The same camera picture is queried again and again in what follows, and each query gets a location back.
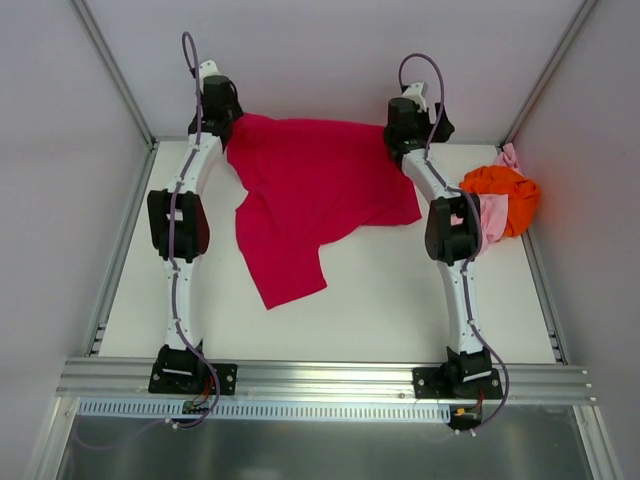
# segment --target robotic manipulator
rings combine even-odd
[[[243,111],[233,82],[218,71],[213,61],[203,62],[199,74],[200,137],[196,115],[189,125],[189,144],[176,175],[164,190],[151,191],[147,197],[152,242],[164,261],[170,300],[165,343],[158,353],[149,385],[149,391],[155,393],[199,393],[208,377],[205,366],[185,342],[202,352],[202,325],[195,309],[194,282],[201,256],[209,246],[209,226],[201,194],[214,165],[226,161],[233,123]],[[448,360],[436,371],[436,376],[456,395],[459,389],[469,390],[478,380],[491,375],[492,365],[488,349],[472,328],[475,325],[481,331],[476,315],[475,262],[467,262],[473,259],[478,245],[478,227],[468,200],[459,192],[449,190],[448,187],[454,185],[440,173],[438,161],[431,155],[428,161],[425,159],[425,139],[434,128],[426,107],[425,88],[424,83],[414,83],[406,87],[401,96],[389,101],[384,140],[390,161],[430,202],[425,246],[442,275],[450,323]],[[440,108],[443,107],[436,104],[436,111]],[[446,142],[454,131],[446,112],[442,113],[433,135],[434,142]],[[471,198],[479,211],[477,196]],[[173,232],[170,231],[172,211]],[[455,225],[451,221],[453,216],[459,219]]]

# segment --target white wall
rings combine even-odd
[[[201,57],[238,85],[245,110],[276,117],[384,123],[400,61],[427,53],[444,72],[455,140],[497,143],[582,0],[88,3],[157,136],[186,136],[193,116],[180,47],[190,30]],[[407,81],[437,85],[412,62]]]
[[[640,2],[601,2],[516,139],[571,359],[589,367],[626,477],[640,461]]]
[[[64,1],[0,8],[0,478],[79,354],[144,146]]]

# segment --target orange cloth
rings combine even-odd
[[[503,235],[507,237],[517,237],[525,232],[540,201],[540,189],[533,180],[500,165],[480,167],[467,173],[460,188],[479,195],[509,195],[509,213]]]

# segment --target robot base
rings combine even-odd
[[[477,400],[481,389],[485,400],[502,399],[502,384],[498,370],[492,369],[491,374],[486,377],[452,384],[445,377],[442,367],[419,367],[413,369],[413,391],[417,399]]]
[[[213,368],[220,380],[220,395],[235,395],[238,365],[214,363]],[[149,379],[149,393],[172,395],[198,395],[206,387],[210,375],[207,367],[188,350],[172,350],[167,345],[158,353]],[[213,385],[211,394],[215,395]]]

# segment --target metal frame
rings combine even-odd
[[[96,338],[101,330],[106,328],[106,323],[109,318],[109,312],[111,306],[116,297],[116,290],[118,289],[118,283],[120,282],[120,276],[124,269],[124,263],[127,259],[127,252],[129,251],[129,245],[131,244],[131,238],[133,237],[133,231],[136,228],[136,221],[138,220],[138,214],[140,212],[140,206],[144,201],[144,194],[147,191],[147,183],[149,183],[149,177],[151,176],[151,170],[153,170],[153,164],[156,159],[158,149],[156,145],[147,152],[142,167],[138,174],[138,180],[133,191],[131,200],[129,201],[129,207],[125,214],[125,218],[118,235],[118,241],[116,248],[109,262],[109,268],[107,270],[107,276],[102,290],[100,291],[100,297],[96,308],[91,316],[91,323],[84,337],[85,355],[89,356],[96,352],[94,345],[96,344]]]
[[[144,407],[145,403],[159,405],[167,400],[175,404],[175,400],[187,399],[181,396],[151,395],[147,392],[152,363],[152,359],[70,358],[56,392],[59,398],[34,478],[55,478],[54,472],[63,461],[64,446],[71,434],[78,406],[82,402],[95,403],[97,400],[98,404],[103,405],[124,402]],[[419,410],[432,411],[434,408],[447,408],[450,403],[457,404],[458,401],[418,402],[411,384],[411,372],[416,366],[421,365],[239,362],[236,396],[225,399],[226,406],[222,408],[227,415],[229,412],[233,415],[232,410],[240,408],[240,415],[247,416],[250,410],[251,419],[269,420],[281,419],[282,410],[278,408],[287,405],[285,408],[289,408],[289,411],[307,412],[306,417],[301,413],[300,418],[291,419],[300,421],[310,419],[308,411],[316,409],[317,412],[319,405],[325,405],[324,410],[337,410],[343,405],[350,405],[355,406],[352,415],[358,416],[357,420],[381,421],[373,418],[375,413],[369,420],[362,418],[361,412],[366,412],[373,406],[369,411],[400,409],[407,412],[400,415],[397,421],[424,423],[425,419],[430,420],[429,414],[415,414],[413,410],[416,409],[416,404],[419,403]],[[586,370],[567,365],[510,365],[509,369],[512,385],[509,405],[573,406],[594,478],[622,478],[611,453]],[[260,408],[264,405],[275,405],[275,408]],[[152,417],[150,412],[156,412],[154,408],[143,410],[142,416],[146,417]],[[113,416],[113,408],[108,414]],[[162,418],[166,413],[158,409],[155,416]],[[344,419],[345,416],[341,413],[341,420]],[[431,420],[437,422],[438,417],[431,414]]]
[[[604,428],[600,408],[576,406],[573,411],[594,480],[622,479],[622,471],[613,455],[613,448]]]
[[[147,392],[153,359],[70,358],[59,396],[180,398]],[[438,364],[234,361],[235,399],[415,402],[412,369]],[[510,404],[595,405],[587,370],[560,365],[510,365]],[[421,403],[447,404],[443,400]]]
[[[107,45],[107,42],[104,39],[104,35],[102,35],[102,32],[100,31],[100,27],[98,27],[98,23],[96,22],[93,13],[91,13],[91,9],[85,0],[69,0],[69,4],[80,21],[91,45],[93,45],[93,48],[100,59],[100,63],[102,63],[107,75],[116,87],[116,91],[120,95],[120,98],[122,98],[127,112],[129,112],[131,119],[136,125],[138,133],[144,140],[144,143],[147,144],[147,147],[152,149],[156,141],[151,134],[149,125],[147,125],[147,122],[144,119],[144,115],[142,115],[140,107],[138,107],[129,86],[122,75],[120,67],[118,67],[117,62],[111,53],[109,45]]]
[[[73,419],[83,398],[124,398],[138,399],[143,402],[159,398],[178,398],[147,393],[153,363],[151,359],[90,357],[92,352],[96,352],[94,350],[96,338],[106,326],[115,298],[155,159],[156,139],[129,90],[86,1],[69,0],[69,3],[150,151],[141,168],[99,303],[91,319],[91,328],[86,336],[86,358],[70,358],[67,361],[56,392],[53,414],[44,432],[45,441],[39,446],[36,454],[38,461],[32,469],[35,472],[34,478],[42,479],[55,478],[64,454],[64,446],[71,433]],[[513,140],[522,128],[598,3],[599,0],[582,2],[509,129],[505,142]],[[547,327],[558,340],[557,350],[564,365],[510,365],[512,386],[508,404],[573,406],[594,478],[622,478],[611,453],[611,446],[597,407],[597,399],[592,393],[589,375],[581,367],[567,365],[570,359],[566,342],[557,320],[543,268],[539,263],[534,238],[525,234],[523,243]],[[414,406],[417,400],[411,384],[411,370],[416,366],[434,366],[330,362],[236,363],[239,365],[239,372],[234,400],[245,403],[352,402]],[[426,400],[421,400],[420,403],[447,404],[446,401]]]
[[[556,45],[551,57],[547,60],[540,76],[536,80],[531,93],[527,97],[527,100],[524,102],[520,112],[509,128],[509,131],[502,142],[503,145],[505,143],[512,142],[516,135],[518,135],[518,132],[520,132],[522,126],[529,118],[529,115],[531,115],[531,112],[538,104],[538,100],[542,97],[542,94],[549,85],[549,82],[551,82],[558,71],[558,67],[560,67],[560,64],[565,59],[571,45],[573,45],[573,42],[576,40],[580,32],[582,32],[587,21],[591,18],[591,14],[599,3],[600,0],[583,0],[582,5],[578,8],[578,11],[571,19],[571,22],[569,22],[569,25],[558,42],[558,45]]]

